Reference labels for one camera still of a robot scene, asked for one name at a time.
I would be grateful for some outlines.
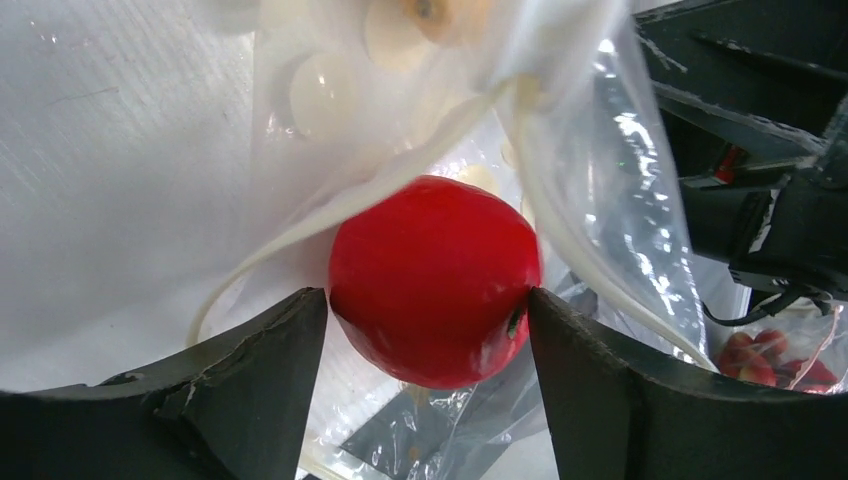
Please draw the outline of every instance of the white surface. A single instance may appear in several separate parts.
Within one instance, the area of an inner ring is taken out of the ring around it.
[[[501,158],[503,158],[504,163],[515,168],[515,149],[512,148],[512,144],[508,140],[501,145]]]
[[[0,2],[0,388],[183,347],[240,256],[251,2]]]
[[[408,137],[410,146],[418,147],[430,139],[445,116],[457,105],[472,97],[462,86],[428,88],[416,97],[412,110],[412,131]]]
[[[521,199],[521,206],[519,207],[519,211],[521,212],[521,215],[524,216],[524,219],[527,220],[527,223],[533,225],[533,227],[535,228],[536,216],[533,215],[533,207],[530,206],[530,202],[527,201],[526,197]]]

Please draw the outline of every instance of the plastic bag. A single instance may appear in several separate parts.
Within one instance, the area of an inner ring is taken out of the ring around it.
[[[716,364],[725,375],[761,385],[842,393],[848,386],[848,322],[843,310],[841,304],[801,298],[773,317],[727,329],[727,338],[716,345]]]
[[[546,285],[577,265],[675,354],[712,368],[626,3],[454,2],[474,7],[448,15],[455,21],[442,33],[458,43],[439,32],[425,40],[401,8],[418,3],[289,2],[279,13],[282,4],[263,2],[244,240],[253,253],[201,308],[189,342],[304,284],[325,285],[333,227],[429,172],[535,213]],[[482,30],[475,8],[486,13]],[[471,478],[487,447],[544,429],[529,354],[480,385],[421,391],[359,358],[335,322],[328,328],[302,474]],[[387,410],[403,399],[406,408]],[[382,433],[362,440],[373,419]],[[422,425],[441,425],[442,435],[434,441]]]
[[[748,308],[750,289],[733,281],[727,265],[703,257],[695,257],[692,263],[693,276],[698,281],[698,292],[709,305],[721,308],[723,315],[742,316]],[[571,307],[597,320],[619,333],[668,355],[673,346],[653,330],[636,322],[626,314],[615,310],[606,300],[581,282],[573,273],[549,285],[552,291],[567,299]],[[482,477],[482,480],[500,478],[524,478],[528,480],[554,480],[559,478],[554,458],[550,433],[545,421],[545,412],[538,406],[525,416],[525,421],[516,423],[511,429],[512,443]]]

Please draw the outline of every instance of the red object in bag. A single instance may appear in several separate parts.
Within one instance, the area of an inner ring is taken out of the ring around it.
[[[527,340],[536,234],[507,203],[434,176],[342,224],[330,306],[354,348],[406,382],[455,389],[500,372]]]
[[[754,338],[754,343],[763,345],[763,355],[767,357],[779,357],[789,349],[789,340],[780,330],[772,328],[763,330]]]
[[[806,359],[803,360],[792,360],[781,365],[781,369],[787,372],[791,372],[792,376],[796,376],[801,372],[801,367],[806,362]],[[804,378],[801,381],[806,383],[812,383],[816,385],[829,385],[833,386],[839,382],[839,379],[836,378],[836,375],[828,369],[821,360],[816,360],[810,366],[810,369],[807,371],[807,374],[804,375]]]

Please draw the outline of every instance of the black cable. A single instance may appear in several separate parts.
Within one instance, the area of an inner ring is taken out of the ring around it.
[[[813,300],[813,303],[819,307],[819,310],[822,312],[822,316],[826,317],[833,313],[833,306],[823,300]]]
[[[796,300],[803,297],[806,292],[807,289],[804,287],[790,286],[785,292],[780,294],[779,297],[775,298],[771,302],[761,305],[758,309],[748,313],[748,315],[745,315],[744,317],[735,318],[733,320],[716,318],[712,312],[710,312],[706,303],[701,302],[701,306],[704,308],[704,315],[722,327],[744,327],[766,317],[773,317],[777,315],[779,312],[795,303]]]

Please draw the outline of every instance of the clear plastic bag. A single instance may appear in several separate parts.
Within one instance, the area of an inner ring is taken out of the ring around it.
[[[715,348],[716,365],[725,375],[770,387],[845,392],[848,322],[843,310],[841,304],[801,298],[773,317],[727,329]]]
[[[123,89],[112,108],[70,115],[65,100],[102,93],[96,91],[102,85],[82,85],[80,92],[63,92],[49,117],[23,125],[61,124],[54,150],[69,138],[94,138],[110,147],[104,158],[111,163],[81,155],[68,165],[40,166],[58,173],[33,173],[13,152],[14,161],[3,164],[9,170],[4,196],[13,200],[2,218],[10,231],[19,229],[4,244],[13,253],[3,257],[6,271],[19,274],[3,292],[15,328],[4,339],[11,344],[31,334],[44,347],[4,365],[4,373],[49,377],[27,379],[29,388],[96,383],[173,353],[186,336],[194,343],[227,330],[305,285],[323,286],[334,227],[424,172],[475,183],[536,218],[545,286],[557,289],[573,268],[611,300],[614,312],[660,332],[679,357],[709,368],[674,170],[626,20],[627,2],[450,2],[463,7],[434,30],[400,8],[419,2],[262,0],[247,162],[237,139],[208,141],[237,137],[227,121],[229,103],[221,116],[216,102],[186,105],[181,97],[209,87],[209,98],[241,104],[245,89],[234,82],[249,78],[198,77],[205,72],[199,67],[186,68],[194,76],[175,82],[170,64],[162,63],[168,83],[156,100],[161,117],[174,137],[192,142],[176,148],[178,142],[163,138],[155,162],[127,155],[127,144],[146,125],[111,121],[101,132],[86,123],[104,112],[124,115],[131,96],[141,98],[139,110],[151,108],[156,102],[148,105],[137,85]],[[205,41],[197,50],[209,55]],[[23,101],[15,107],[29,110]],[[216,128],[195,138],[192,129],[203,122]],[[26,147],[18,153],[29,160],[29,139],[11,123]],[[231,161],[206,163],[218,149],[232,153]],[[21,210],[21,202],[36,208]],[[22,211],[33,220],[24,224]],[[182,319],[198,306],[189,329]],[[50,328],[29,331],[33,317],[67,320],[62,325],[95,318],[98,331],[59,329],[48,338]],[[84,368],[76,375],[62,370],[64,358],[84,358],[95,343],[97,355],[76,365],[103,369],[86,378],[79,376]],[[43,356],[45,350],[52,354]],[[401,409],[394,426],[406,430],[384,430],[356,455],[346,449],[369,419],[407,397],[429,406],[431,416]],[[412,448],[430,420],[444,426],[444,435],[427,451]],[[325,479],[399,473],[386,460],[395,442],[405,449],[392,458],[405,459],[413,478],[470,478],[466,473],[482,468],[486,450],[545,430],[527,350],[480,385],[423,392],[365,362],[333,319],[307,423],[301,465]]]
[[[489,190],[538,222],[546,286],[577,265],[676,355],[713,368],[676,176],[626,2],[455,1],[468,9],[451,11],[446,33],[424,34],[401,8],[410,3],[293,2],[280,14],[263,2],[245,226],[254,253],[201,308],[189,342],[304,284],[325,285],[333,227],[432,173]],[[403,399],[405,408],[389,408]],[[424,424],[442,426],[435,444]],[[471,478],[492,445],[544,425],[529,351],[479,385],[422,391],[367,364],[331,321],[301,474]]]
[[[559,264],[556,259],[551,258],[549,263]],[[750,289],[733,281],[727,265],[696,256],[692,273],[698,280],[698,293],[704,302],[720,306],[722,314],[732,317],[741,316],[747,311]],[[556,282],[551,282],[549,288],[559,297],[566,299],[573,308],[599,323],[663,353],[673,354],[671,343],[643,324],[615,310],[573,273],[557,279]],[[510,430],[510,434],[512,443],[494,462],[482,480],[500,478],[554,480],[559,478],[550,433],[541,405],[536,411],[527,414],[523,423],[516,423]],[[528,463],[526,459],[530,457],[534,461]]]
[[[540,229],[616,309],[713,369],[674,167],[631,27],[601,42],[592,68],[574,103],[563,104],[561,76],[519,88],[515,137],[532,158],[521,179]]]

